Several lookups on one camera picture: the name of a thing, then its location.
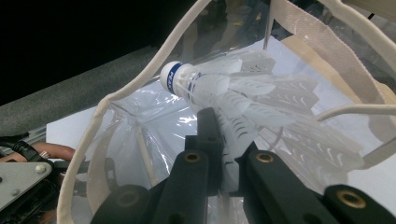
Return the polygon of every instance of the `clear plastic bag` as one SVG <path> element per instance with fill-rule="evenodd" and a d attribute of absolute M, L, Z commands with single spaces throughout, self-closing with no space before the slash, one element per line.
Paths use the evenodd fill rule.
<path fill-rule="evenodd" d="M 341 9 L 334 12 L 336 6 Z M 344 23 L 335 27 L 326 23 L 329 11 Z M 218 113 L 219 119 L 226 121 L 262 120 L 259 125 L 241 127 L 248 133 L 245 142 L 235 138 L 237 130 L 223 126 L 228 138 L 225 150 L 232 155 L 225 157 L 224 163 L 240 156 L 254 140 L 259 149 L 278 154 L 313 191 L 322 193 L 340 183 L 364 188 L 362 182 L 351 182 L 356 181 L 351 175 L 366 170 L 369 174 L 378 164 L 394 158 L 396 97 L 375 79 L 377 70 L 365 66 L 364 56 L 355 53 L 359 46 L 349 47 L 339 37 L 345 29 L 371 32 L 361 33 L 361 43 L 377 52 L 376 57 L 381 57 L 389 71 L 396 70 L 391 59 L 396 55 L 395 44 L 342 3 L 198 1 L 142 74 L 100 102 L 66 174 L 58 221 L 84 223 L 81 220 L 92 218 L 115 187 L 135 184 L 149 189 L 168 177 L 176 155 L 184 149 L 184 137 L 196 134 L 197 111 L 208 106 L 228 108 L 226 113 Z M 250 50 L 257 50 L 262 57 L 240 57 Z M 201 82 L 207 78 L 202 91 L 197 83 L 195 91 L 189 91 L 194 76 L 186 79 L 187 85 L 170 91 L 164 88 L 154 75 L 172 61 L 189 63 L 193 73 L 205 74 L 195 79 Z M 243 70 L 244 62 L 254 68 L 250 70 L 253 75 Z M 224 78 L 229 79 L 227 85 L 214 91 Z M 257 90 L 246 88 L 243 80 L 262 85 L 256 86 Z M 305 91 L 291 90 L 288 85 Z M 221 94 L 230 88 L 230 95 L 236 91 L 250 95 L 242 102 L 251 102 L 241 104 L 239 112 L 230 109 L 236 107 L 225 104 L 224 97 L 210 98 L 210 92 Z M 252 102 L 267 106 L 268 119 L 258 117 L 265 115 L 262 108 L 249 110 L 249 115 L 241 113 L 255 105 Z M 91 162 L 90 169 L 87 174 L 77 174 L 84 156 Z M 108 159 L 112 162 L 104 170 Z M 208 223 L 248 223 L 243 199 L 227 195 L 237 186 L 238 167 L 223 170 L 224 186 L 228 187 L 224 194 L 210 198 Z M 376 175 L 385 176 L 389 183 L 396 181 L 389 178 L 390 171 Z M 73 195 L 76 181 L 86 181 L 86 196 Z M 396 213 L 395 197 L 372 196 Z"/>

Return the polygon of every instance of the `white cord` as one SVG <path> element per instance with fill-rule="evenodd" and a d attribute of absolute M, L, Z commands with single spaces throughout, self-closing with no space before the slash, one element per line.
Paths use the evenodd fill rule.
<path fill-rule="evenodd" d="M 317 115 L 316 120 L 323 121 L 343 114 L 396 116 L 396 105 L 343 105 Z"/>

